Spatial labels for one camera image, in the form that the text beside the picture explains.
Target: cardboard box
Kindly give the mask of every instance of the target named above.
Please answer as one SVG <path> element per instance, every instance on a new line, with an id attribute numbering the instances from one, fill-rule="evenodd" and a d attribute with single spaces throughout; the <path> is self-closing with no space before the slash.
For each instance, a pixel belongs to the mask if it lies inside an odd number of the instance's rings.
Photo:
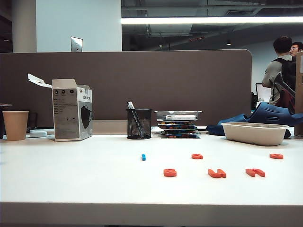
<path id="1" fill-rule="evenodd" d="M 295 114 L 303 113 L 303 52 L 296 54 Z M 303 123 L 294 126 L 294 134 L 303 137 Z"/>
<path id="2" fill-rule="evenodd" d="M 92 136 L 92 90 L 74 79 L 53 79 L 44 83 L 31 74 L 28 80 L 52 89 L 55 141 L 83 140 Z"/>

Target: ceiling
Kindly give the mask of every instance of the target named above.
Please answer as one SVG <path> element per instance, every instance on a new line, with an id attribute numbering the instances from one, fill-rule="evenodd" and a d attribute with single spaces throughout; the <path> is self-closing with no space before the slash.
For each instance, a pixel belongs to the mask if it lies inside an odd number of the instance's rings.
<path id="1" fill-rule="evenodd" d="M 121 0 L 121 5 L 122 18 L 303 16 L 303 0 Z M 303 25 L 122 25 L 122 49 L 222 49 L 227 40 L 234 48 L 280 35 L 303 35 Z M 12 52 L 12 44 L 11 0 L 0 0 L 0 52 Z"/>

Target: paper cup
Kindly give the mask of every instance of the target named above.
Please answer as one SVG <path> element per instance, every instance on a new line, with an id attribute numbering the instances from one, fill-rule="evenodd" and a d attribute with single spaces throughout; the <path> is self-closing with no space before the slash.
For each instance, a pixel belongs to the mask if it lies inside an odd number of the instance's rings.
<path id="1" fill-rule="evenodd" d="M 7 140 L 25 140 L 28 112 L 29 111 L 2 111 Z"/>

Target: fluorescent light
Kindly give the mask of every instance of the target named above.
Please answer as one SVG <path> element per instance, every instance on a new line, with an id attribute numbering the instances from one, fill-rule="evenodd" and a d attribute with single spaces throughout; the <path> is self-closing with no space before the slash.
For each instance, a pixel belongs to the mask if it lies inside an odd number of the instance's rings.
<path id="1" fill-rule="evenodd" d="M 303 17 L 152 17 L 122 18 L 121 24 L 242 24 L 303 23 Z"/>

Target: plastic container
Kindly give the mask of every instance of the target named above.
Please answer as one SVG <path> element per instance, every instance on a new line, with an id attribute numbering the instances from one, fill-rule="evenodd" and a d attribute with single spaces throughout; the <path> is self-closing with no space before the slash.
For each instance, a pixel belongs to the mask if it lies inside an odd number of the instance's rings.
<path id="1" fill-rule="evenodd" d="M 195 129 L 166 129 L 162 134 L 195 134 Z"/>
<path id="2" fill-rule="evenodd" d="M 162 139 L 199 139 L 196 134 L 162 134 Z"/>
<path id="3" fill-rule="evenodd" d="M 196 121 L 202 111 L 154 111 L 157 121 Z"/>
<path id="4" fill-rule="evenodd" d="M 194 124 L 158 124 L 161 129 L 196 129 Z"/>
<path id="5" fill-rule="evenodd" d="M 171 124 L 176 124 L 176 125 L 192 125 L 191 121 L 161 121 L 158 125 L 171 125 Z"/>

